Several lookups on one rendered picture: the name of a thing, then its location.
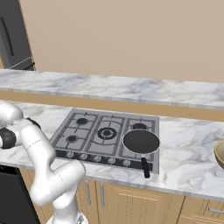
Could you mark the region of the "dark grey fridge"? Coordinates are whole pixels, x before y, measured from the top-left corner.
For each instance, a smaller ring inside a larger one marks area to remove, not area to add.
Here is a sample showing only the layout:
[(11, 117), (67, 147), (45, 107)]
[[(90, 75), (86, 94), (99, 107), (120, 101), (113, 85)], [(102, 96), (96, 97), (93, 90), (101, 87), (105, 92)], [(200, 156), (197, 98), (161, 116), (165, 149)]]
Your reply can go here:
[(0, 0), (0, 56), (7, 69), (34, 70), (18, 0)]

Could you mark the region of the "olive green bowl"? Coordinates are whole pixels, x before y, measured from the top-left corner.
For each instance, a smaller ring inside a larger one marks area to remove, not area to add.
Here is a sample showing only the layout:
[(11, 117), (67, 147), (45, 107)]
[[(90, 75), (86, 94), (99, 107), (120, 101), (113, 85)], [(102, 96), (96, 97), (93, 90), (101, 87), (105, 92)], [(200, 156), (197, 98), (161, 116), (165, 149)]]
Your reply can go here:
[(217, 163), (224, 170), (224, 140), (214, 146), (213, 153)]

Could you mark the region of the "wooden drawer front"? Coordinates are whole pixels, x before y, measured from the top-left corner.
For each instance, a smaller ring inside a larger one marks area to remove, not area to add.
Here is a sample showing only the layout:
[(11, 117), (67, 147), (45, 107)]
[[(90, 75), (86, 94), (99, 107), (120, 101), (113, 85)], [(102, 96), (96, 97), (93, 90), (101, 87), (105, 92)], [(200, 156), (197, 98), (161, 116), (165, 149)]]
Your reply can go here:
[(224, 224), (224, 214), (208, 212), (208, 207), (224, 211), (224, 202), (185, 196), (177, 224)]

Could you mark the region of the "narrow wooden cupboard door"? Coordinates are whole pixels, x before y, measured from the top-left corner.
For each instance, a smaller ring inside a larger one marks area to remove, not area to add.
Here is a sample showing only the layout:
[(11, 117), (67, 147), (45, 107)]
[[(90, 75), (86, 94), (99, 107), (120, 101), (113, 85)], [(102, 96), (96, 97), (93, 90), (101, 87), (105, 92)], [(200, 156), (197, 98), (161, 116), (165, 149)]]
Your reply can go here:
[(76, 193), (78, 208), (86, 216), (89, 224), (100, 224), (96, 184), (94, 180), (90, 179), (88, 179), (88, 183), (91, 198), (91, 206), (88, 205), (86, 197), (85, 179), (84, 179), (81, 181), (78, 191)]

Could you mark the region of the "grey gas hob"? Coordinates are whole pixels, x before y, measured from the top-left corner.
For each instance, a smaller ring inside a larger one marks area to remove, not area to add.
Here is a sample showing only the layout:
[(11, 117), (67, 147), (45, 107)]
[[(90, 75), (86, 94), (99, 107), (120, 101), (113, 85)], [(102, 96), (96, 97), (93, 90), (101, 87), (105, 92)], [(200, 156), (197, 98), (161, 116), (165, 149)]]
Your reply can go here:
[[(113, 165), (141, 170), (141, 156), (127, 150), (123, 136), (131, 130), (148, 130), (159, 134), (159, 119), (150, 115), (126, 114), (100, 110), (72, 109), (51, 138), (57, 156), (63, 159), (80, 159), (87, 154), (86, 163), (96, 163), (94, 156), (101, 156), (98, 165)], [(67, 153), (73, 152), (73, 158)], [(114, 164), (108, 159), (115, 158)], [(130, 161), (130, 166), (123, 161)]]

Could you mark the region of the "black appliance front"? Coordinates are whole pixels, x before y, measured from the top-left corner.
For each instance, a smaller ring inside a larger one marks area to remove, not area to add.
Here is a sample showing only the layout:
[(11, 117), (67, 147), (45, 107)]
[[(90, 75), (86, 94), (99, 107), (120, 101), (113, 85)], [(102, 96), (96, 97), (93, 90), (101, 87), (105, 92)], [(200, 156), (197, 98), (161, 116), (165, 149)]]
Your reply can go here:
[(1, 164), (0, 224), (40, 224), (19, 169)]

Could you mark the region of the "black frying pan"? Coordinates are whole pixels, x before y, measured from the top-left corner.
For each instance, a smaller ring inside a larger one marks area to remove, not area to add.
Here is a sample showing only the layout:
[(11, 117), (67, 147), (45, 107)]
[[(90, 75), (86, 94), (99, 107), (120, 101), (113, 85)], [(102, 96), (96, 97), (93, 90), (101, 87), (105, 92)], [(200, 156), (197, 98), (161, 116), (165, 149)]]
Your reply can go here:
[(128, 151), (141, 156), (144, 177), (149, 179), (150, 169), (145, 156), (158, 150), (160, 146), (158, 136), (145, 129), (133, 129), (123, 136), (122, 143)]

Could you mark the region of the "wide wooden cupboard door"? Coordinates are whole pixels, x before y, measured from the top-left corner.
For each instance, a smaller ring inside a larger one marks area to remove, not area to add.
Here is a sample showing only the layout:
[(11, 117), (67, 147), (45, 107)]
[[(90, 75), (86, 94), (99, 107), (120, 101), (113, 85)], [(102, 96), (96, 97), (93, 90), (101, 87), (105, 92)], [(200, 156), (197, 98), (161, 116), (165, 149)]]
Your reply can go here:
[(177, 224), (184, 197), (166, 192), (96, 182), (100, 224)]

